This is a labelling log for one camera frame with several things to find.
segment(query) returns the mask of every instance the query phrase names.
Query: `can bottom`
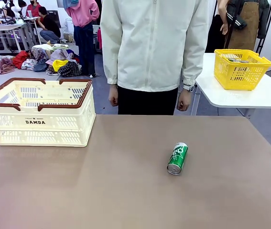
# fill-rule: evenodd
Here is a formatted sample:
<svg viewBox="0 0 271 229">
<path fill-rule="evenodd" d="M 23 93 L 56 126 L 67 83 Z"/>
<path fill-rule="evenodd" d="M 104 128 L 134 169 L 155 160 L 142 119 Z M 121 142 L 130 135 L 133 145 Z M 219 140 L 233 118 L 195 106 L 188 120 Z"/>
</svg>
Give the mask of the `can bottom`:
<svg viewBox="0 0 271 229">
<path fill-rule="evenodd" d="M 175 164 L 169 164 L 167 166 L 167 171 L 172 175 L 179 175 L 181 173 L 181 168 Z"/>
</svg>

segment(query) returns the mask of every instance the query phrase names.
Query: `person's right hand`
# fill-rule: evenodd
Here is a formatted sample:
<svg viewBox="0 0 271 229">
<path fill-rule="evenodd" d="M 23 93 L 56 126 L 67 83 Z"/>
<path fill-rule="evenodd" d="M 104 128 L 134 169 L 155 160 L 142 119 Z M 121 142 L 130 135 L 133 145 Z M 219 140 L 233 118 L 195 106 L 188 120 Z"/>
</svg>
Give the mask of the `person's right hand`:
<svg viewBox="0 0 271 229">
<path fill-rule="evenodd" d="M 112 106 L 118 105 L 118 90 L 116 84 L 110 85 L 110 92 L 108 94 L 108 100 Z"/>
<path fill-rule="evenodd" d="M 229 30 L 229 26 L 228 24 L 223 24 L 220 28 L 220 31 L 222 31 L 222 35 L 226 35 L 226 33 L 228 32 Z"/>
</svg>

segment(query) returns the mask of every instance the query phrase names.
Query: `pink sweater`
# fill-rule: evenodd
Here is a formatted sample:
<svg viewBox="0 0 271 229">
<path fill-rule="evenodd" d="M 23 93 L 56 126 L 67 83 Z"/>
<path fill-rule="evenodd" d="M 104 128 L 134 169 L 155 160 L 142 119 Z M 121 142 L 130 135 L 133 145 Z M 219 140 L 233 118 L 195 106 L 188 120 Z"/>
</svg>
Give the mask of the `pink sweater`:
<svg viewBox="0 0 271 229">
<path fill-rule="evenodd" d="M 79 0 L 77 6 L 67 8 L 66 12 L 72 18 L 73 24 L 80 27 L 86 26 L 99 17 L 99 9 L 95 0 Z"/>
</svg>

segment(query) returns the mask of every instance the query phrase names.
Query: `green soda can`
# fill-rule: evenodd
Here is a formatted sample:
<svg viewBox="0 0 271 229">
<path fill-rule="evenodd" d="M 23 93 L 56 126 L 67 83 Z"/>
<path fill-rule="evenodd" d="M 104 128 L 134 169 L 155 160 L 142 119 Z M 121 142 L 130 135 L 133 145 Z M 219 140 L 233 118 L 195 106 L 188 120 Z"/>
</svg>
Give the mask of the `green soda can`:
<svg viewBox="0 0 271 229">
<path fill-rule="evenodd" d="M 188 146 L 183 142 L 179 142 L 174 146 L 173 154 L 167 165 L 167 171 L 170 174 L 179 175 L 181 173 L 187 150 Z"/>
</svg>

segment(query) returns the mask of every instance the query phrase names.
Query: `person wearing white jacket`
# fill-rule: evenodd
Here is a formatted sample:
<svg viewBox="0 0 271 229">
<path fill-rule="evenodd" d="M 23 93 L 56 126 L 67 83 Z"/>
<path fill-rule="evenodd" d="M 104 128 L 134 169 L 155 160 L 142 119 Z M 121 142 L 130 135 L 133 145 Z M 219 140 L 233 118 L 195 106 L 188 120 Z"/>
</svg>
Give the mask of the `person wearing white jacket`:
<svg viewBox="0 0 271 229">
<path fill-rule="evenodd" d="M 122 115 L 173 115 L 191 102 L 208 35 L 208 0 L 104 0 L 103 64 Z"/>
</svg>

